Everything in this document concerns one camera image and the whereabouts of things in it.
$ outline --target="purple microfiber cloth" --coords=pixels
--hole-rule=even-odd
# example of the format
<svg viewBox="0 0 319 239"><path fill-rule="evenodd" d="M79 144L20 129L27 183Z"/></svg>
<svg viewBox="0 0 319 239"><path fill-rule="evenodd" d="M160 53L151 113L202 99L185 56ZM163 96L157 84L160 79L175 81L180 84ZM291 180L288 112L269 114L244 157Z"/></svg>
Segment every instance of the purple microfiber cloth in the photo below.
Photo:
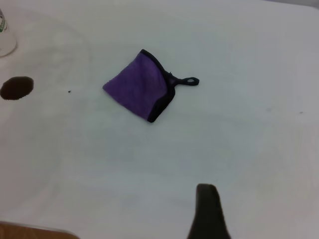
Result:
<svg viewBox="0 0 319 239"><path fill-rule="evenodd" d="M134 114L154 122L174 98L176 85L198 83L195 77L176 78L153 55L142 50L103 90Z"/></svg>

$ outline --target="black fabric trim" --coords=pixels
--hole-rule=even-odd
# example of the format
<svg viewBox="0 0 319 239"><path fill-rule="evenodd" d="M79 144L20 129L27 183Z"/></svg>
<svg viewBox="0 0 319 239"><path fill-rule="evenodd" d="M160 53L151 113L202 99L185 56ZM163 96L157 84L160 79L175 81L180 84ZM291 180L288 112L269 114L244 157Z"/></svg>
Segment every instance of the black fabric trim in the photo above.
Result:
<svg viewBox="0 0 319 239"><path fill-rule="evenodd" d="M172 77L172 75L168 73L166 70L164 70L163 66L160 64L158 59L156 59L152 54L150 54L148 51L145 51L144 49L140 53L146 55L155 63L155 65L159 68L160 72L162 73L167 86L167 94L165 94L155 102L151 110L151 113L148 117L148 122L153 123L174 98L175 85L171 85L169 83L169 79Z"/></svg>

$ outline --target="black object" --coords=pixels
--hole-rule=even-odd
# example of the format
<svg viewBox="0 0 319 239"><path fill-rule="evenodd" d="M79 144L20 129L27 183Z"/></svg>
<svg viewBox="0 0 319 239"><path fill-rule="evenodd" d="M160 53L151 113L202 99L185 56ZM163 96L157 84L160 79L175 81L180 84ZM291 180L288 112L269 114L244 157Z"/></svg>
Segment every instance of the black object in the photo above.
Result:
<svg viewBox="0 0 319 239"><path fill-rule="evenodd" d="M230 239L215 186L199 184L196 189L196 212L187 239Z"/></svg>

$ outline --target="black hanging loop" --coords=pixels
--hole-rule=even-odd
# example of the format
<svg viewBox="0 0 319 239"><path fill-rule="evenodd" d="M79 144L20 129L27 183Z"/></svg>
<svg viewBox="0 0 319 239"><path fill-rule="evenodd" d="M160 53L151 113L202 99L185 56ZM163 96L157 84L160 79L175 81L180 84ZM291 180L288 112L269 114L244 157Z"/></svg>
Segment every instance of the black hanging loop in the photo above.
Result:
<svg viewBox="0 0 319 239"><path fill-rule="evenodd" d="M199 79L195 77L188 77L185 79L179 79L170 72L168 73L168 77L173 80L172 85L185 85L185 86L197 86L199 84Z"/></svg>

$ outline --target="dark stain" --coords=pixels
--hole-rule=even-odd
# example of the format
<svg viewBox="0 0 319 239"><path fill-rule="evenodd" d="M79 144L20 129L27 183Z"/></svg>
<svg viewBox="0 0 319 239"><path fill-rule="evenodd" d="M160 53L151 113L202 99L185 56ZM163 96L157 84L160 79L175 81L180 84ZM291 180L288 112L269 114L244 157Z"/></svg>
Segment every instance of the dark stain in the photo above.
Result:
<svg viewBox="0 0 319 239"><path fill-rule="evenodd" d="M33 90L33 80L27 76L12 77L2 85L0 96L4 100L19 100Z"/></svg>

